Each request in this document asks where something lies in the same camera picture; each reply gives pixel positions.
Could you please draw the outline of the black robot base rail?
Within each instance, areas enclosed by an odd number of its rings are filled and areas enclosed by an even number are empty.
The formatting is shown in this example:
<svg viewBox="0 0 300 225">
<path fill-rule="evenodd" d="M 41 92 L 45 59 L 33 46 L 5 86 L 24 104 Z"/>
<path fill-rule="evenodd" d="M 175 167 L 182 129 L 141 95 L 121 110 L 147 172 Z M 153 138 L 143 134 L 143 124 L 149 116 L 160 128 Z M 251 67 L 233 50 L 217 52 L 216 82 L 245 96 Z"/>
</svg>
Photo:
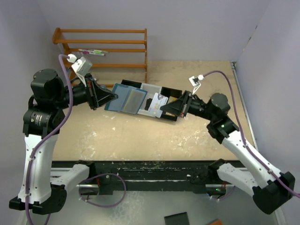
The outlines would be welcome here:
<svg viewBox="0 0 300 225">
<path fill-rule="evenodd" d="M 192 192 L 223 195 L 232 184 L 210 170 L 213 161 L 95 161 L 91 181 L 81 181 L 80 189 L 92 188 L 99 195 L 114 191 Z"/>
</svg>

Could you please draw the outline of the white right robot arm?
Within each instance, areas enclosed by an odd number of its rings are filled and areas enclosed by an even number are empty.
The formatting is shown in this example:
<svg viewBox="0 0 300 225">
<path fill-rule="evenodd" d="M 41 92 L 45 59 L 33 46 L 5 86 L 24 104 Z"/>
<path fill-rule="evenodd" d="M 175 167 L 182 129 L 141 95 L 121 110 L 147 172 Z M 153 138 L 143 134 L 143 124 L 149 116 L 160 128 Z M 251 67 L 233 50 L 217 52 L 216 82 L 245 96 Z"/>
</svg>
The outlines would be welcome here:
<svg viewBox="0 0 300 225">
<path fill-rule="evenodd" d="M 246 168 L 243 171 L 220 159 L 210 165 L 211 172 L 250 195 L 262 212 L 272 214 L 292 198 L 295 177 L 272 165 L 246 140 L 242 129 L 228 117 L 230 106 L 226 95 L 215 93 L 205 103 L 185 91 L 160 109 L 175 116 L 185 117 L 189 113 L 209 121 L 207 130 L 210 136 L 233 153 Z"/>
</svg>

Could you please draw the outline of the blue leather card holder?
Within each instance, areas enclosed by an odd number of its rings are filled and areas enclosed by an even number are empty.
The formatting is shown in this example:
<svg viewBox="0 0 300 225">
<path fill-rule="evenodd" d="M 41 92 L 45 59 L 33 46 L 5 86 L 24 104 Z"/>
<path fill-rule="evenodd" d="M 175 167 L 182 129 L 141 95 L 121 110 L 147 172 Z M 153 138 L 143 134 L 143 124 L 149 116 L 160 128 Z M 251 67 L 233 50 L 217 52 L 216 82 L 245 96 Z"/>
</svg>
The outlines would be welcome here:
<svg viewBox="0 0 300 225">
<path fill-rule="evenodd" d="M 112 92 L 118 96 L 117 99 L 105 106 L 106 111 L 137 114 L 147 95 L 146 90 L 116 83 Z"/>
</svg>

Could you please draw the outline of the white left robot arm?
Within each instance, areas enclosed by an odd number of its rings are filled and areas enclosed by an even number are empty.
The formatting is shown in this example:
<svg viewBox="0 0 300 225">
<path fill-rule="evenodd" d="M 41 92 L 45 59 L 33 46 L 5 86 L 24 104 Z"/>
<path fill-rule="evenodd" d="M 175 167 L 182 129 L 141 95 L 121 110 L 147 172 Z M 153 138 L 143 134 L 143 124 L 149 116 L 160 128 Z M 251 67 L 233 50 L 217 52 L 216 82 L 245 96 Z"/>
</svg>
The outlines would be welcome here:
<svg viewBox="0 0 300 225">
<path fill-rule="evenodd" d="M 14 210 L 39 215 L 60 211 L 67 194 L 79 183 L 96 175 L 93 162 L 77 161 L 56 179 L 51 179 L 53 151 L 61 127 L 69 118 L 64 109 L 87 103 L 92 110 L 116 100 L 117 95 L 100 86 L 91 74 L 75 86 L 65 86 L 54 69 L 34 74 L 33 95 L 23 116 L 26 155 L 22 186 L 19 194 L 9 201 Z"/>
</svg>

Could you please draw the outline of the silver VIP credit card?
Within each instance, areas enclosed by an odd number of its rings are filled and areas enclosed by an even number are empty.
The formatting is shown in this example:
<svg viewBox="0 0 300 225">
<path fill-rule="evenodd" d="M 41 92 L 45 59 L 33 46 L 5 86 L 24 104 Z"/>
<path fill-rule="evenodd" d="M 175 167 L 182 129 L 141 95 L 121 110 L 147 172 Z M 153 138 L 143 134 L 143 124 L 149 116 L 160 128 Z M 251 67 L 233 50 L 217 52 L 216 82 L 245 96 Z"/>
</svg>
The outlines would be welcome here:
<svg viewBox="0 0 300 225">
<path fill-rule="evenodd" d="M 159 93 L 155 93 L 151 105 L 149 107 L 150 116 L 160 118 L 163 113 L 163 111 L 160 108 L 166 105 L 167 102 L 168 97 L 163 96 Z"/>
</svg>

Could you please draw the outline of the gold credit card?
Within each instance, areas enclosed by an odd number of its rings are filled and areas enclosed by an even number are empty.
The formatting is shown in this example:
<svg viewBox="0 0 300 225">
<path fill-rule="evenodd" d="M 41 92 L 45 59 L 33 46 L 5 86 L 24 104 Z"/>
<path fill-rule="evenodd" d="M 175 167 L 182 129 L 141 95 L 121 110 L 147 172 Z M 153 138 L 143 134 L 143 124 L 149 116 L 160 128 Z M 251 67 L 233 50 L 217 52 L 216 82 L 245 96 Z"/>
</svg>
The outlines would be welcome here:
<svg viewBox="0 0 300 225">
<path fill-rule="evenodd" d="M 177 100 L 176 97 L 170 96 L 167 103 L 171 103 L 171 102 L 173 102 L 175 100 Z"/>
</svg>

